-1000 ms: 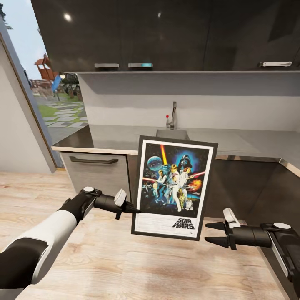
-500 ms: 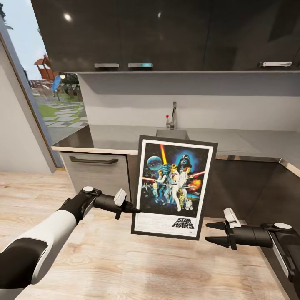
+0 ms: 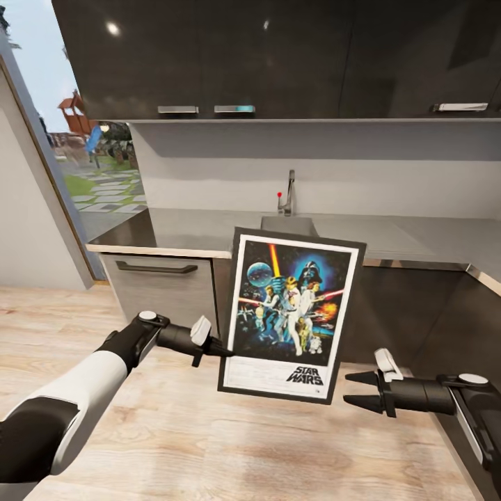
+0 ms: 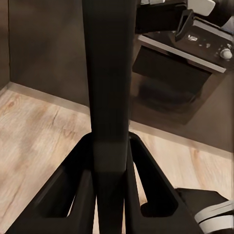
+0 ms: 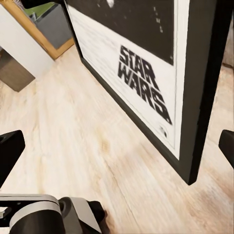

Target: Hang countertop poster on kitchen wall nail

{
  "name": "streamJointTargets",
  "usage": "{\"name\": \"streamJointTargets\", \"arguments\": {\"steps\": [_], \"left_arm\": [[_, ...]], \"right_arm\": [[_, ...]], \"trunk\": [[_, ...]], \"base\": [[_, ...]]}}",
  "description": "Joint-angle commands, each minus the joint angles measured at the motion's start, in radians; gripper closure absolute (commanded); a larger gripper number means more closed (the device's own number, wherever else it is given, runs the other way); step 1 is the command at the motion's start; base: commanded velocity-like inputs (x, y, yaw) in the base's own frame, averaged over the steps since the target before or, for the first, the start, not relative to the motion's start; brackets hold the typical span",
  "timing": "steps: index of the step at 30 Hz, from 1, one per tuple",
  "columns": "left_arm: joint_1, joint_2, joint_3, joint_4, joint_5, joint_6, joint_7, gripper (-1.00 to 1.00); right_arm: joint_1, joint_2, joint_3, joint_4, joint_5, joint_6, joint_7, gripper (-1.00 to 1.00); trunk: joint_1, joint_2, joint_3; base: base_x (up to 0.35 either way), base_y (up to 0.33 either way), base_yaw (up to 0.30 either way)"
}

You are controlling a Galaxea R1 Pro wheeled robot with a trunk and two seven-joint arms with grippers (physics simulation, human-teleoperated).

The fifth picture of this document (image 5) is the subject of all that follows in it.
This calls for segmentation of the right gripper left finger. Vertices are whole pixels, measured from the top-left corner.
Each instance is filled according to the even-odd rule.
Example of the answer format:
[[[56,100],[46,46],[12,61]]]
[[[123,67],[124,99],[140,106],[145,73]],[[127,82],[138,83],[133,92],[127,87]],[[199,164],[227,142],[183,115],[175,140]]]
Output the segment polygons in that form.
[[[0,135],[0,188],[25,148],[21,130]]]

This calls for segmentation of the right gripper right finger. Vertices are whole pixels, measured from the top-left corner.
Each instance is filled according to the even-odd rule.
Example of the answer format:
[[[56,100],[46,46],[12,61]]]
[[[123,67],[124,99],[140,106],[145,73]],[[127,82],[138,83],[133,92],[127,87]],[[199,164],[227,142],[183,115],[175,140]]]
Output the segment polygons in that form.
[[[218,146],[234,169],[234,132],[223,130]]]

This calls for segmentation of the poster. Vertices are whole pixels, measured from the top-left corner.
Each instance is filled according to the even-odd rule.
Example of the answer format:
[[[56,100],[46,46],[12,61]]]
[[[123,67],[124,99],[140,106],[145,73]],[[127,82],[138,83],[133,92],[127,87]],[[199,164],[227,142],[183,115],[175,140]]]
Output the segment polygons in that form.
[[[63,1],[81,62],[195,183],[234,0]]]

